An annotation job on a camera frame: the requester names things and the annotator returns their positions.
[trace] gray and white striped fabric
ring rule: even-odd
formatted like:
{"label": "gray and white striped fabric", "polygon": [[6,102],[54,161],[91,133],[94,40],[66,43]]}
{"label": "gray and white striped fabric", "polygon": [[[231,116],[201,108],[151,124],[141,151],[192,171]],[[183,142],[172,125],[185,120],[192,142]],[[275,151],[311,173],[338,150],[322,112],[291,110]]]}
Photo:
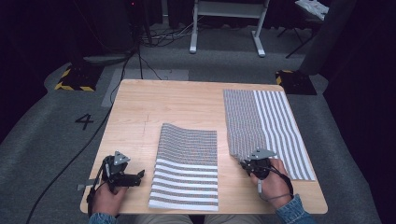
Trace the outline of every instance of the gray and white striped fabric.
{"label": "gray and white striped fabric", "polygon": [[291,179],[315,180],[283,91],[224,90],[230,154],[245,160],[257,147],[272,150]]}
{"label": "gray and white striped fabric", "polygon": [[219,210],[216,131],[163,124],[148,206]]}

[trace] printed number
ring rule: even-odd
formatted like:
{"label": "printed number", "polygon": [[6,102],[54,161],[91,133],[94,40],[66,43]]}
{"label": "printed number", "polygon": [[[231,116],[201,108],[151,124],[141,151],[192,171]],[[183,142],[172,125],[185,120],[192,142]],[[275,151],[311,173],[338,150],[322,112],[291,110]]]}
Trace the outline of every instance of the printed number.
{"label": "printed number", "polygon": [[84,123],[84,127],[82,128],[82,130],[85,131],[85,129],[87,128],[88,123],[93,123],[93,120],[90,120],[90,118],[91,118],[90,114],[85,114],[81,118],[76,119],[76,123]]}

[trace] shelf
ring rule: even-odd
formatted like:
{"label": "shelf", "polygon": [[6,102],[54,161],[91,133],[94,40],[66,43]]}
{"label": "shelf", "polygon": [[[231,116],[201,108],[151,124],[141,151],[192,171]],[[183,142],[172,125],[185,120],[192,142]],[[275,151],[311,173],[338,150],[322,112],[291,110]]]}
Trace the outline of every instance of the shelf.
{"label": "shelf", "polygon": [[263,4],[238,4],[223,2],[198,3],[198,15],[259,19]]}

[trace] person's right hand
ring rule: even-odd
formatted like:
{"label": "person's right hand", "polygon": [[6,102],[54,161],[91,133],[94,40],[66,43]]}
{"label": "person's right hand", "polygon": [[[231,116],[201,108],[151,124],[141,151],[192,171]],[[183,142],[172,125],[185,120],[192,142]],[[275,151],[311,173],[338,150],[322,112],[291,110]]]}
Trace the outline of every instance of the person's right hand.
{"label": "person's right hand", "polygon": [[97,189],[93,198],[92,213],[104,213],[115,217],[121,207],[127,187],[116,187],[114,193],[107,183]]}
{"label": "person's right hand", "polygon": [[[271,164],[283,175],[288,175],[283,161],[279,159],[270,159]],[[262,182],[262,196],[268,200],[268,202],[275,208],[279,208],[291,201],[291,196],[286,195],[280,198],[277,196],[285,195],[290,193],[289,187],[286,182],[276,173],[270,172],[270,174],[264,179],[260,180],[253,173],[250,174],[252,182],[257,186],[258,181]]]}

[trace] sleeve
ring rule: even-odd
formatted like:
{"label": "sleeve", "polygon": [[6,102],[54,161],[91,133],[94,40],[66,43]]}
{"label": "sleeve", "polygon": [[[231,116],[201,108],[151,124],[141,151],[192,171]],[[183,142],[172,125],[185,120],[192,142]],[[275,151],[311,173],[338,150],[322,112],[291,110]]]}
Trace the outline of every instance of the sleeve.
{"label": "sleeve", "polygon": [[117,220],[115,217],[104,214],[104,213],[94,213],[90,217],[89,224],[116,224]]}
{"label": "sleeve", "polygon": [[276,209],[276,215],[280,218],[282,224],[317,223],[309,213],[305,212],[298,194],[294,195],[294,198],[289,203]]}

